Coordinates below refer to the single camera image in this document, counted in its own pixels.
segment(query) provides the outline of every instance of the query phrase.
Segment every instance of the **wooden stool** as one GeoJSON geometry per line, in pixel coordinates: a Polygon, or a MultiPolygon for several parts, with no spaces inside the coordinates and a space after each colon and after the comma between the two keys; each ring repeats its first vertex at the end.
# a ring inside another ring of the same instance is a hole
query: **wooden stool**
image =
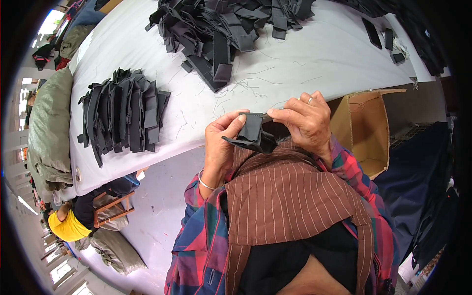
{"type": "MultiPolygon", "coordinates": [[[[103,196],[106,195],[106,194],[107,194],[107,192],[104,192],[104,193],[102,193],[102,194],[96,196],[93,200],[94,200],[94,201],[95,201],[95,200],[98,200],[98,199],[100,199],[101,197],[103,197],[103,196]]],[[[95,228],[99,228],[100,226],[104,225],[105,223],[108,223],[108,222],[110,222],[110,221],[112,221],[112,220],[115,220],[115,219],[117,219],[117,218],[120,218],[120,217],[122,217],[122,216],[127,215],[128,213],[133,212],[135,209],[134,209],[134,208],[129,208],[129,197],[132,196],[132,195],[134,195],[134,192],[130,192],[130,193],[127,194],[126,196],[123,196],[123,197],[121,197],[121,198],[116,198],[115,200],[113,200],[113,201],[111,201],[111,202],[109,202],[109,203],[107,203],[107,204],[104,204],[104,205],[102,205],[102,206],[96,208],[96,209],[93,211],[93,219],[94,219],[94,220],[93,220],[93,223],[94,223],[95,228]],[[123,201],[123,200],[126,200],[126,210],[123,210],[123,209],[121,209],[119,206],[117,206],[117,204],[120,203],[120,202],[123,201]],[[121,213],[115,214],[115,215],[113,215],[113,216],[111,216],[111,217],[108,217],[108,218],[106,218],[106,219],[101,219],[101,220],[98,219],[98,214],[97,214],[98,212],[103,212],[103,211],[105,211],[106,209],[111,208],[111,207],[113,207],[113,206],[117,207],[117,208],[121,211],[121,213]]]]}

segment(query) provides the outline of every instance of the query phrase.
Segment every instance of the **concrete floor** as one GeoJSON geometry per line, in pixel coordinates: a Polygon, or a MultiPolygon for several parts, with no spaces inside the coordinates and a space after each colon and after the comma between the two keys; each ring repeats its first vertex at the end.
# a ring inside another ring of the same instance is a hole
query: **concrete floor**
{"type": "Polygon", "coordinates": [[[203,167],[204,149],[196,148],[149,167],[146,177],[130,198],[135,208],[128,214],[129,225],[121,234],[136,249],[149,269],[121,276],[106,266],[91,246],[76,253],[81,262],[98,277],[129,294],[131,290],[146,295],[164,294],[175,237],[184,216],[184,190],[203,167]]]}

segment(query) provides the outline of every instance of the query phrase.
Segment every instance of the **plaid shirt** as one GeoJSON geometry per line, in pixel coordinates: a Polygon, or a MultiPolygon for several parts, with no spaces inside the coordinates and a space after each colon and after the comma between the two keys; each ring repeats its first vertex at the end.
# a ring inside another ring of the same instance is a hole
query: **plaid shirt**
{"type": "MultiPolygon", "coordinates": [[[[385,213],[377,186],[365,175],[355,157],[331,136],[332,172],[346,181],[363,198],[364,207],[372,217],[374,233],[374,261],[371,266],[374,294],[388,292],[396,285],[398,245],[393,233],[393,223],[385,213]]],[[[321,160],[319,165],[326,169],[321,160]]],[[[233,172],[226,176],[231,180],[233,172]]],[[[199,192],[198,175],[185,190],[187,208],[182,219],[182,229],[172,249],[172,263],[167,272],[164,292],[166,295],[224,295],[225,271],[228,262],[228,222],[219,205],[219,197],[225,193],[219,187],[204,200],[199,192]]],[[[346,228],[357,239],[357,230],[349,221],[346,228]]]]}

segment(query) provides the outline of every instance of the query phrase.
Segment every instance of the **white tablecloth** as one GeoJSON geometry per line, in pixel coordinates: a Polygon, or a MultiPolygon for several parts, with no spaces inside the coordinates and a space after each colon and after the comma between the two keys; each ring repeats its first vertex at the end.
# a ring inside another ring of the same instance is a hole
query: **white tablecloth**
{"type": "MultiPolygon", "coordinates": [[[[388,50],[369,42],[359,12],[317,0],[312,20],[304,22],[300,31],[288,31],[286,40],[273,39],[270,25],[260,30],[257,50],[236,56],[232,81],[213,93],[195,72],[188,74],[180,67],[181,53],[166,53],[157,27],[144,30],[156,9],[157,1],[124,0],[96,26],[70,62],[74,72],[70,155],[73,172],[79,168],[81,174],[81,181],[74,181],[78,195],[202,145],[205,127],[225,112],[241,108],[266,112],[281,108],[292,96],[316,90],[332,100],[356,91],[408,84],[409,77],[416,76],[409,60],[397,66],[388,50]],[[83,123],[78,101],[89,84],[101,83],[118,67],[142,68],[147,79],[156,80],[172,95],[156,152],[110,152],[102,156],[99,168],[92,148],[77,142],[83,123]]],[[[379,31],[391,27],[384,17],[371,21],[379,31]]]]}

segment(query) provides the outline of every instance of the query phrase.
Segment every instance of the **bracelet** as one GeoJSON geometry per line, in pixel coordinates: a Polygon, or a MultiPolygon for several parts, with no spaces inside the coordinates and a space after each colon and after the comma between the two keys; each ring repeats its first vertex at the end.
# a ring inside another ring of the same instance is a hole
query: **bracelet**
{"type": "Polygon", "coordinates": [[[206,184],[203,183],[202,179],[200,178],[200,174],[202,173],[202,171],[203,171],[203,169],[200,170],[200,172],[198,172],[198,181],[200,181],[200,184],[202,184],[202,186],[204,186],[204,187],[206,187],[206,188],[208,188],[208,189],[210,189],[210,190],[212,190],[212,191],[216,190],[216,188],[209,187],[208,185],[206,185],[206,184]]]}

